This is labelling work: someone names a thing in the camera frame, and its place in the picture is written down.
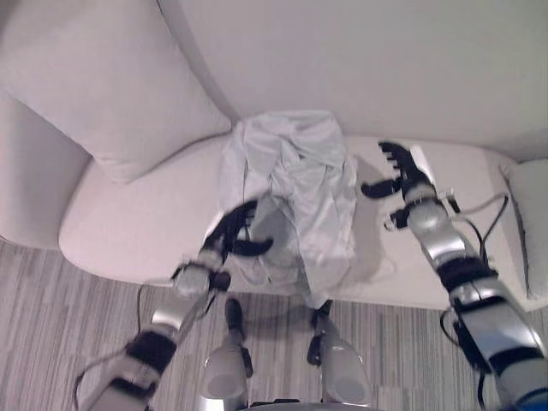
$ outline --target wire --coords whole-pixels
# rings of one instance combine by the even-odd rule
[[[128,347],[128,345],[129,344],[126,344],[123,348],[120,348],[120,349],[118,349],[117,351],[115,351],[113,353],[107,354],[107,355],[105,355],[101,358],[96,359],[92,363],[88,364],[86,366],[86,368],[84,368],[82,370],[82,372],[76,376],[76,378],[74,379],[74,385],[73,385],[73,389],[72,389],[72,401],[74,403],[74,408],[76,409],[76,411],[78,411],[80,409],[80,404],[78,402],[78,388],[80,388],[80,384],[81,384],[82,380],[84,379],[84,376],[86,375],[86,372],[88,372],[92,368],[95,368],[96,366],[100,366],[101,364],[105,363],[106,361],[112,360],[112,359],[122,355],[126,351],[126,348]]]
[[[460,348],[461,344],[455,338],[453,338],[445,328],[445,317],[447,317],[447,314],[449,314],[452,309],[452,307],[446,308],[445,311],[439,316],[439,326],[441,327],[447,339],[451,341],[453,345]]]
[[[493,231],[493,229],[497,225],[498,220],[503,215],[503,212],[504,212],[504,210],[506,210],[506,206],[508,205],[508,200],[509,200],[508,195],[507,194],[501,194],[501,195],[502,195],[502,197],[497,197],[497,200],[499,198],[504,198],[503,204],[501,205],[500,209],[498,210],[498,213],[495,216],[495,219],[493,220],[493,222],[491,223],[491,226],[489,227],[489,229],[487,229],[485,235],[483,236],[483,241],[482,241],[482,244],[479,248],[479,250],[480,250],[479,255],[484,260],[484,262],[487,262],[487,251],[485,250],[485,243],[487,242],[487,238],[489,238],[489,235],[491,235],[491,232]]]
[[[483,398],[484,383],[485,383],[485,373],[481,372],[479,374],[478,393],[477,394],[478,394],[478,404],[479,404],[479,407],[482,410],[485,410],[485,401],[484,401],[484,398]]]
[[[140,297],[143,294],[143,289],[145,289],[145,284],[141,284],[139,291],[137,291],[137,334],[140,334],[141,330],[141,320],[140,320]]]
[[[182,344],[182,342],[186,338],[188,332],[190,331],[188,323],[192,324],[192,322],[195,321],[195,319],[196,319],[195,315],[196,315],[196,312],[198,311],[198,308],[199,308],[200,304],[201,304],[201,299],[197,300],[194,303],[194,305],[188,311],[187,316],[183,319],[183,321],[181,323],[181,326],[179,327],[179,330],[180,330],[179,335],[176,338],[177,345]]]
[[[141,312],[140,312],[140,301],[145,287],[171,287],[173,286],[173,280],[147,280],[139,286],[137,291],[137,334],[141,332]]]
[[[478,238],[479,247],[481,247],[481,243],[483,242],[483,237],[481,236],[480,231],[478,230],[478,227],[472,221],[470,221],[466,217],[459,217],[454,216],[451,218],[451,221],[457,221],[458,223],[467,223],[472,229],[474,230],[474,233],[476,234],[476,237]]]
[[[209,302],[207,303],[207,308],[205,309],[205,311],[202,313],[202,314],[199,314],[196,319],[197,320],[202,320],[204,319],[204,317],[207,315],[207,313],[209,312],[210,308],[211,308],[211,305],[213,304],[213,302],[215,301],[215,299],[217,298],[217,294],[214,294],[213,297],[209,300]]]
[[[473,208],[468,208],[467,210],[462,210],[461,212],[459,212],[459,214],[462,215],[462,216],[467,216],[469,214],[475,214],[476,212],[484,210],[485,208],[487,208],[488,206],[493,204],[495,201],[500,200],[503,197],[508,197],[508,195],[506,193],[495,194],[490,199],[488,199],[487,201],[481,203],[480,205],[477,205]]]

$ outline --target white sofa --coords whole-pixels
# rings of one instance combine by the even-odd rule
[[[295,7],[290,3],[160,1],[190,67],[233,122],[264,110],[333,110],[348,136],[349,151],[358,161],[359,180],[370,182],[391,173],[377,147],[377,135],[473,141],[480,135],[496,135],[500,128],[519,134],[525,127],[538,127],[538,122],[543,125],[537,108],[531,115],[509,119],[505,114],[515,108],[512,104],[479,115],[477,109],[488,107],[489,101],[459,107],[445,102],[446,95],[463,96],[467,92],[458,90],[461,82],[451,85],[438,75],[438,64],[452,63],[454,57],[449,54],[430,65],[420,56],[413,61],[404,59],[408,63],[404,72],[396,67],[401,61],[372,67],[376,60],[371,55],[356,53],[363,46],[381,56],[383,47],[393,46],[396,49],[386,57],[396,58],[407,46],[394,38],[380,39],[380,45],[364,45],[368,39],[353,39],[348,48],[344,40],[352,38],[363,24],[356,19],[358,12],[374,11],[376,15],[369,15],[366,22],[372,30],[381,30],[376,19],[389,13],[397,2],[378,8],[350,2],[342,10],[326,2],[302,2]],[[313,21],[310,27],[303,27],[302,19],[307,17]],[[344,23],[337,25],[331,18]],[[400,22],[412,26],[405,19]],[[334,34],[337,29],[342,30],[338,40]],[[26,40],[25,36],[18,37],[13,27],[9,35],[9,47]],[[293,36],[298,38],[297,45],[288,46]],[[330,39],[345,46],[339,47]],[[458,45],[461,40],[451,41]],[[492,60],[487,66],[497,63],[493,53],[477,61],[472,58],[470,64],[485,64],[486,58]],[[392,79],[398,86],[379,81],[385,69],[393,70]],[[414,76],[414,80],[405,81],[406,75]],[[485,82],[489,75],[486,69],[469,79],[473,84],[467,90],[475,89],[491,103],[500,103],[504,96],[492,94],[500,83]],[[426,80],[431,84],[424,88],[421,82]],[[506,81],[504,73],[499,80]],[[520,99],[531,98],[528,86],[510,85],[506,92],[516,106]],[[539,96],[536,88],[533,94]],[[544,107],[542,98],[539,96],[539,110]],[[454,109],[465,111],[456,116]],[[489,116],[473,120],[484,114]],[[129,184],[114,183],[81,147],[0,90],[0,235],[29,247],[59,248],[75,265],[101,277],[136,283],[167,277],[183,256],[199,250],[204,231],[217,212],[218,165],[228,138],[225,135],[196,143]],[[507,190],[500,167],[513,164],[514,159],[477,146],[447,141],[420,143],[438,185],[454,188],[463,208]],[[481,143],[492,142],[487,138]],[[544,147],[545,140],[534,139],[526,151],[546,157]],[[399,197],[374,202],[359,196],[354,218],[358,260],[340,287],[333,290],[333,298],[425,308],[447,305],[444,289],[410,233],[381,229],[382,216],[400,204]],[[474,220],[485,230],[494,214],[495,209],[490,208]],[[548,299],[527,298],[512,205],[487,246],[501,278],[527,310],[548,304]],[[232,264],[229,267],[234,274],[234,291],[292,291],[253,289]]]

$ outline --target black cable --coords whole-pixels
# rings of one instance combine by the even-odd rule
[[[211,308],[211,305],[212,305],[213,302],[215,301],[215,298],[217,298],[217,294],[214,294],[214,295],[213,295],[213,297],[212,297],[212,298],[209,300],[209,302],[207,303],[207,308],[205,309],[205,311],[204,311],[202,314],[198,315],[198,316],[196,317],[196,319],[203,319],[203,318],[207,315],[207,313],[209,312],[209,310],[210,310],[210,308]]]
[[[145,289],[146,284],[141,284],[139,290],[137,291],[137,334],[140,334],[141,331],[141,320],[140,320],[140,298],[143,294],[143,289]]]
[[[82,380],[84,379],[84,376],[86,375],[86,372],[88,372],[92,368],[95,368],[96,366],[100,366],[101,364],[103,364],[106,361],[112,360],[112,359],[116,358],[117,356],[122,355],[126,351],[127,347],[128,347],[128,344],[126,344],[123,348],[118,349],[114,353],[105,355],[105,356],[95,360],[91,364],[88,364],[86,366],[86,368],[84,368],[82,370],[82,372],[76,376],[76,378],[74,379],[74,386],[73,386],[73,389],[72,389],[72,401],[74,403],[74,408],[76,409],[76,411],[78,411],[80,409],[80,404],[78,403],[78,388],[80,387],[80,384],[81,384]]]
[[[503,197],[504,199],[503,204],[500,207],[500,210],[498,210],[497,215],[495,216],[495,219],[491,223],[491,226],[489,226],[489,229],[486,231],[485,235],[483,236],[483,241],[481,242],[481,245],[479,246],[479,256],[484,260],[485,263],[487,263],[487,251],[485,250],[485,242],[487,241],[487,238],[489,238],[489,235],[491,235],[491,232],[495,228],[495,226],[498,223],[498,220],[503,215],[504,210],[506,210],[506,206],[508,205],[509,197],[507,194],[505,194]]]
[[[453,345],[457,346],[457,347],[461,347],[461,344],[459,344],[459,342],[453,338],[449,332],[447,331],[447,329],[445,328],[445,317],[447,316],[447,314],[449,314],[452,310],[452,307],[449,307],[447,308],[440,316],[439,316],[439,326],[441,327],[442,331],[444,332],[445,336],[447,337],[447,339],[449,341],[451,341],[453,343]]]
[[[483,242],[483,237],[481,236],[480,230],[478,227],[476,227],[476,224],[472,223],[471,220],[469,220],[466,217],[453,217],[453,221],[462,222],[468,224],[476,234],[476,238],[478,239],[479,247],[481,247],[481,243]]]
[[[482,409],[482,410],[485,410],[485,401],[483,399],[483,386],[484,386],[484,382],[485,382],[485,373],[484,372],[481,372],[479,374],[479,381],[478,381],[478,404],[479,404],[479,407]]]

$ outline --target floor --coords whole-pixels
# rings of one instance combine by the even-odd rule
[[[73,409],[74,376],[93,358],[121,347],[136,331],[137,286],[81,271],[60,253],[0,242],[0,409]],[[145,315],[165,290],[144,295]],[[312,335],[300,297],[239,295],[255,375],[251,401],[317,401],[319,371],[306,363]],[[332,318],[363,357],[373,403],[384,410],[472,410],[477,376],[438,328],[439,312],[336,302]],[[530,313],[548,334],[548,308]],[[190,332],[164,375],[152,406],[194,409],[207,353],[223,338],[223,299]],[[104,367],[90,372],[85,397]],[[496,404],[487,379],[485,398]]]

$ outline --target sofa cushion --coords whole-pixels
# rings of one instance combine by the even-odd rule
[[[359,181],[393,175],[377,140],[347,138]],[[192,257],[198,252],[217,212],[217,173],[225,141],[219,138],[200,142],[129,185],[113,184],[96,164],[91,164],[62,226],[60,246],[65,256],[102,277],[137,283],[168,277],[183,255]],[[506,188],[498,166],[513,162],[504,156],[469,146],[421,145],[439,186],[453,187],[463,208],[475,206]],[[426,308],[448,304],[447,293],[411,233],[389,233],[380,228],[384,216],[401,205],[400,196],[374,201],[358,195],[354,215],[357,260],[332,291],[333,298]],[[473,216],[481,230],[489,226],[495,208]],[[466,226],[459,228],[475,241]],[[520,238],[511,207],[493,231],[487,251],[501,278],[526,309],[546,303],[527,300]],[[256,289],[242,280],[231,263],[229,268],[234,291],[295,291]]]
[[[527,286],[532,297],[548,296],[548,160],[509,169],[509,185],[521,216],[527,251]]]
[[[4,66],[9,92],[82,144],[116,182],[230,128],[153,0],[84,2]]]
[[[68,260],[101,277],[140,283],[168,277],[194,256],[217,212],[223,138],[179,152],[131,184],[115,184],[92,162],[59,236]]]

